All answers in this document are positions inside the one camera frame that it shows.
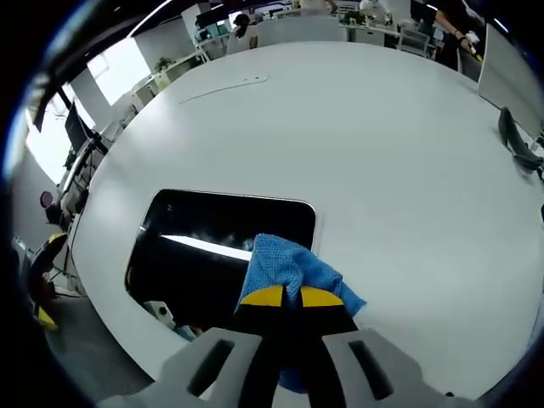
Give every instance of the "white partition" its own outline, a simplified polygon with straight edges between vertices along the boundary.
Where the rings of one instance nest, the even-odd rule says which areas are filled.
[[[258,26],[258,46],[303,41],[347,41],[346,31],[336,17],[308,16],[268,20]]]
[[[491,25],[487,25],[478,94],[498,108],[507,106],[532,137],[540,133],[544,120],[541,85],[519,51]]]

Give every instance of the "microfiber cloth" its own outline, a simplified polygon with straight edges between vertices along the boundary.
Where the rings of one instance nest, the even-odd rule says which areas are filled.
[[[354,316],[366,302],[342,281],[342,276],[317,258],[310,250],[278,236],[259,234],[253,242],[252,258],[241,290],[241,300],[265,287],[281,285],[286,288],[287,303],[294,305],[300,286],[312,286],[333,293],[343,300],[350,316]],[[304,386],[294,369],[280,374],[280,385],[296,393]]]

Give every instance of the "rectangular hole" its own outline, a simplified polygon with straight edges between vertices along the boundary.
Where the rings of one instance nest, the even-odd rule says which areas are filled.
[[[386,399],[393,393],[393,388],[370,350],[361,341],[352,342],[349,347],[354,352],[355,358],[359,361],[359,365],[365,373],[374,399],[377,401]]]
[[[191,394],[200,397],[217,380],[234,346],[234,343],[226,340],[213,346],[189,384],[188,390]]]

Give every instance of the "computer monitor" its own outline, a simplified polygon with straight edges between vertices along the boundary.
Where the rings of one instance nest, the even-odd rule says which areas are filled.
[[[68,139],[77,153],[87,141],[93,137],[93,131],[88,128],[82,118],[77,114],[76,104],[72,102],[68,117],[66,118],[65,129]]]

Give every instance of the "person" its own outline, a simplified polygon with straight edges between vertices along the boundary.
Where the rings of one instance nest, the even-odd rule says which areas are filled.
[[[292,7],[305,10],[327,10],[327,4],[331,9],[331,14],[336,13],[338,5],[334,0],[293,0]]]
[[[378,24],[384,26],[393,24],[393,16],[389,12],[387,4],[379,0],[362,0],[359,3],[359,10],[366,18],[370,18]]]
[[[447,31],[447,38],[436,61],[457,69],[457,50],[472,56],[483,55],[485,48],[485,19],[475,11],[470,0],[431,0],[438,9],[435,21]]]
[[[234,20],[237,28],[230,33],[227,54],[239,53],[258,45],[257,27],[249,25],[247,14],[238,14]]]

